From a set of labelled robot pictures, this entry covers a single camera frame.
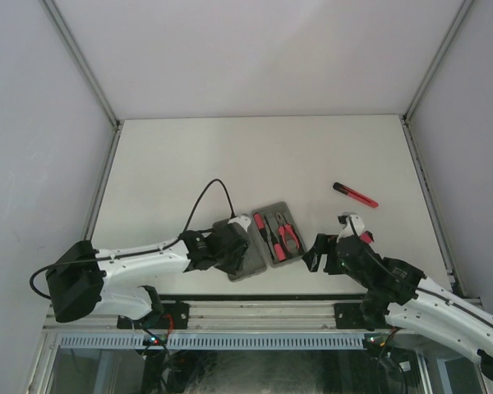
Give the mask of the red-handled screwdriver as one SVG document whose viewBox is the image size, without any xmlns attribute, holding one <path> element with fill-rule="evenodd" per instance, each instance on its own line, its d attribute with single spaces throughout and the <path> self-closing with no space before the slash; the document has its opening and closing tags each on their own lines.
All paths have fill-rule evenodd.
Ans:
<svg viewBox="0 0 493 394">
<path fill-rule="evenodd" d="M 272 243 L 271 243 L 271 239 L 270 239 L 270 234 L 269 234 L 269 229 L 265 223 L 265 220 L 264 218 L 261 216 L 260 213 L 255 213 L 254 216 L 253 216 L 254 220 L 255 220 L 255 223 L 256 223 L 256 227 L 263 239 L 263 241 L 266 243 L 266 246 L 269 250 L 269 253 L 270 253 L 270 256 L 272 258 L 272 261 L 273 262 L 276 262 L 276 255 L 274 253 L 274 249 L 273 249 L 273 246 L 272 246 Z"/>
<path fill-rule="evenodd" d="M 283 262 L 286 260 L 286 254 L 284 253 L 283 248 L 282 248 L 281 244 L 279 243 L 279 239 L 274 234 L 274 232 L 270 226 L 270 222 L 269 222 L 268 218 L 265 218 L 265 222 L 266 222 L 266 225 L 269 229 L 270 239 L 271 239 L 271 243 L 272 243 L 276 258 L 279 262 Z"/>
</svg>

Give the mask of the grey plastic tool case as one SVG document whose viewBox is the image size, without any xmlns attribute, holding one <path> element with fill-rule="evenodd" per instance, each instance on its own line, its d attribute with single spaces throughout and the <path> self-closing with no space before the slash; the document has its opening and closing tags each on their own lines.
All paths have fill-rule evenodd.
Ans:
<svg viewBox="0 0 493 394">
<path fill-rule="evenodd" d="M 240 282 L 264 273 L 268 267 L 279 268 L 298 261 L 307 252 L 288 205 L 281 201 L 254 209 L 247 216 L 248 249 L 230 282 Z"/>
</svg>

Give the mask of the red black pliers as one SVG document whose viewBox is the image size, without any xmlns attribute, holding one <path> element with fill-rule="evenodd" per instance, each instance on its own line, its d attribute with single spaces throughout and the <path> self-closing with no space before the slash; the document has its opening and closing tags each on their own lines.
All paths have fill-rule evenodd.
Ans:
<svg viewBox="0 0 493 394">
<path fill-rule="evenodd" d="M 293 230 L 293 227 L 287 222 L 285 216 L 281 212 L 275 214 L 275 219 L 278 224 L 278 233 L 283 242 L 284 249 L 289 253 L 297 253 L 300 250 L 300 241 Z"/>
</svg>

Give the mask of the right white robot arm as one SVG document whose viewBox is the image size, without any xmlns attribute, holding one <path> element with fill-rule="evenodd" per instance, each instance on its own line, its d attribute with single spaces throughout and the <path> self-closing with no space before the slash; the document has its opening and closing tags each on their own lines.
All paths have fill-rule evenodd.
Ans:
<svg viewBox="0 0 493 394">
<path fill-rule="evenodd" d="M 317 271 L 345 274 L 366 288 L 362 321 L 372 330 L 391 326 L 413 331 L 447 346 L 481 368 L 493 382 L 493 315 L 447 291 L 422 270 L 400 259 L 382 257 L 371 248 L 371 234 L 319 234 L 303 260 Z"/>
</svg>

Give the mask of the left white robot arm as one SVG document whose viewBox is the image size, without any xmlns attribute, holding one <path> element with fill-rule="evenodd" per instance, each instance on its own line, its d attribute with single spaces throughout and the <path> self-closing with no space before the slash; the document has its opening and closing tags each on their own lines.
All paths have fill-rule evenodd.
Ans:
<svg viewBox="0 0 493 394">
<path fill-rule="evenodd" d="M 165 311 L 153 281 L 210 268 L 235 273 L 250 245 L 250 225 L 248 216 L 237 216 L 208 231 L 187 230 L 174 241 L 123 250 L 79 241 L 46 269 L 54 317 L 71 323 L 91 314 L 120 315 L 155 328 Z"/>
</svg>

